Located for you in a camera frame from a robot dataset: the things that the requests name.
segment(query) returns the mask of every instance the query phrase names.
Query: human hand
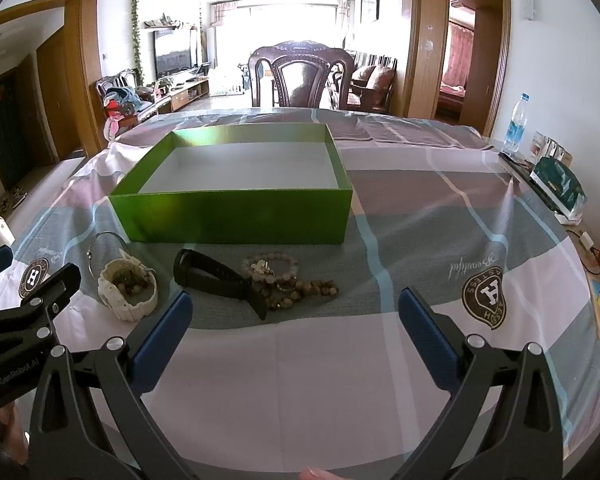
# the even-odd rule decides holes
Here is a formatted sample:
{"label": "human hand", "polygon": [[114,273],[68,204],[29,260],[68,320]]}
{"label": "human hand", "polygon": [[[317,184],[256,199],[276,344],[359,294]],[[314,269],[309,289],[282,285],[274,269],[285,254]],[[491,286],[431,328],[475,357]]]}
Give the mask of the human hand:
{"label": "human hand", "polygon": [[315,467],[312,467],[312,468],[304,469],[300,473],[299,480],[346,480],[346,479],[340,478],[339,476],[336,476],[333,473],[323,471],[322,469],[317,469]]}

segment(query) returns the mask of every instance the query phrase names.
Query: thin metal bracelet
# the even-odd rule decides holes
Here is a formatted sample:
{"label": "thin metal bracelet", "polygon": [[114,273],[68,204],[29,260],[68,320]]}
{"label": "thin metal bracelet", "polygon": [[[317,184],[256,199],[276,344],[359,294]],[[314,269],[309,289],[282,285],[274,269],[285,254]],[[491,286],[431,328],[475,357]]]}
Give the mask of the thin metal bracelet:
{"label": "thin metal bracelet", "polygon": [[89,272],[91,273],[91,276],[93,277],[94,280],[98,280],[95,276],[95,274],[93,273],[93,269],[91,269],[91,257],[93,256],[93,251],[91,251],[91,248],[93,247],[93,244],[95,243],[95,241],[97,240],[98,236],[100,235],[113,235],[115,236],[118,241],[120,242],[120,245],[122,245],[123,249],[125,250],[126,254],[131,254],[131,252],[129,251],[129,246],[126,244],[126,242],[122,239],[122,236],[120,236],[118,233],[115,233],[113,231],[101,231],[98,234],[96,234],[93,237],[93,240],[91,241],[91,245],[89,245],[89,249],[87,249],[87,258],[89,260]]}

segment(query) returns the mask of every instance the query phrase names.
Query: brown badge logo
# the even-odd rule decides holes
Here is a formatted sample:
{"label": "brown badge logo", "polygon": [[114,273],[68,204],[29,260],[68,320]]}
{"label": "brown badge logo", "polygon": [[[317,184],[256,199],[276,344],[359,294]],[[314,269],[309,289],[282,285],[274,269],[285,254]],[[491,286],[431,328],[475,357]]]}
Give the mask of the brown badge logo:
{"label": "brown badge logo", "polygon": [[46,258],[40,258],[31,262],[25,269],[20,280],[20,288],[18,290],[20,297],[26,298],[45,279],[48,270],[49,261]]}
{"label": "brown badge logo", "polygon": [[462,304],[471,316],[496,330],[507,315],[502,293],[502,269],[489,267],[470,277],[462,289]]}

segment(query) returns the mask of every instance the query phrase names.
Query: dark green door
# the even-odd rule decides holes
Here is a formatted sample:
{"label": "dark green door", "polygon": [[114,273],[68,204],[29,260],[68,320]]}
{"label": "dark green door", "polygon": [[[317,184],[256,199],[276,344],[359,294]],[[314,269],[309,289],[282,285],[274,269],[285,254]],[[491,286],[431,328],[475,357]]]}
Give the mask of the dark green door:
{"label": "dark green door", "polygon": [[0,179],[10,190],[33,168],[16,106],[13,76],[0,81]]}

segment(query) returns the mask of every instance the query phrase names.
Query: red curtain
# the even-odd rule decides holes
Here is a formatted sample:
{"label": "red curtain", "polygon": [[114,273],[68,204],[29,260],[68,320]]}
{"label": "red curtain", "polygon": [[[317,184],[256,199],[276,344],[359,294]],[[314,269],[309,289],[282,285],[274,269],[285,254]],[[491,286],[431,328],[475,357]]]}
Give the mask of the red curtain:
{"label": "red curtain", "polygon": [[449,86],[466,87],[474,52],[474,32],[468,28],[449,23],[451,29],[451,52],[449,66],[442,76],[442,82]]}

